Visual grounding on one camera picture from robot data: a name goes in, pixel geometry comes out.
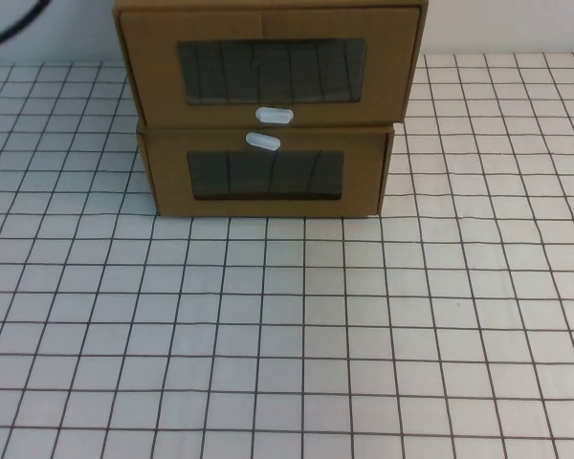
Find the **cardboard drawer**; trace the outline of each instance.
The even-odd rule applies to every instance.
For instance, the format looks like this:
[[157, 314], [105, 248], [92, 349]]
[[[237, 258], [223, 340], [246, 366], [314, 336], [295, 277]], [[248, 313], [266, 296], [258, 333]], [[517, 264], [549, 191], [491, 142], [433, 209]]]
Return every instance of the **cardboard drawer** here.
[[250, 146], [244, 129], [139, 129], [162, 215], [366, 216], [380, 212], [392, 128], [259, 130], [277, 151]]
[[118, 2], [141, 118], [149, 128], [257, 128], [258, 108], [279, 107], [293, 111], [292, 126], [402, 121], [427, 0], [387, 2], [214, 10], [183, 0], [168, 11]]

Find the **white wall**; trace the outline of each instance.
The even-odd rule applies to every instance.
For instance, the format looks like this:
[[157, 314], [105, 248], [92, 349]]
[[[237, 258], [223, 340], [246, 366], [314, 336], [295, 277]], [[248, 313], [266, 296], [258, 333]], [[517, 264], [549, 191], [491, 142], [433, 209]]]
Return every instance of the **white wall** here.
[[[33, 0], [0, 0], [0, 30]], [[113, 0], [54, 0], [0, 62], [120, 58]], [[574, 51], [574, 0], [430, 0], [427, 53]]]

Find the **clear plastic window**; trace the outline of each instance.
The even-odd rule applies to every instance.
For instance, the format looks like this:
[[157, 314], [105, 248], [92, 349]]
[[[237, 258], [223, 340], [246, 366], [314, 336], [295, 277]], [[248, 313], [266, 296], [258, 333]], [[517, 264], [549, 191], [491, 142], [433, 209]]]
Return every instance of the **clear plastic window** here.
[[339, 200], [341, 151], [189, 151], [198, 200]]
[[178, 45], [187, 102], [357, 102], [365, 40], [189, 41]]

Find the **drawer handle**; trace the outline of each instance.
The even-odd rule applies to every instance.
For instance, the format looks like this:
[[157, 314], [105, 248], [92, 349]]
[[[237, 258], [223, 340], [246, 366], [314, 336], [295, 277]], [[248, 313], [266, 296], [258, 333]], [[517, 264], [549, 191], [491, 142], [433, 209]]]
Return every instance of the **drawer handle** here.
[[276, 137], [266, 136], [264, 134], [257, 134], [250, 132], [246, 137], [247, 143], [257, 148], [264, 150], [277, 151], [280, 148], [280, 140]]
[[260, 107], [255, 116], [261, 122], [268, 124], [289, 124], [294, 118], [294, 112], [288, 108]]

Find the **table surface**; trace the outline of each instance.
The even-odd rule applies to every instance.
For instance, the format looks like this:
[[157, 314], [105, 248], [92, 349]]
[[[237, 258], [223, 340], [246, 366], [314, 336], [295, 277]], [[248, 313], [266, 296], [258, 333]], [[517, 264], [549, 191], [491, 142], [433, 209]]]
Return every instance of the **table surface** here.
[[377, 218], [158, 218], [135, 127], [0, 67], [0, 458], [574, 459], [574, 55], [422, 57]]

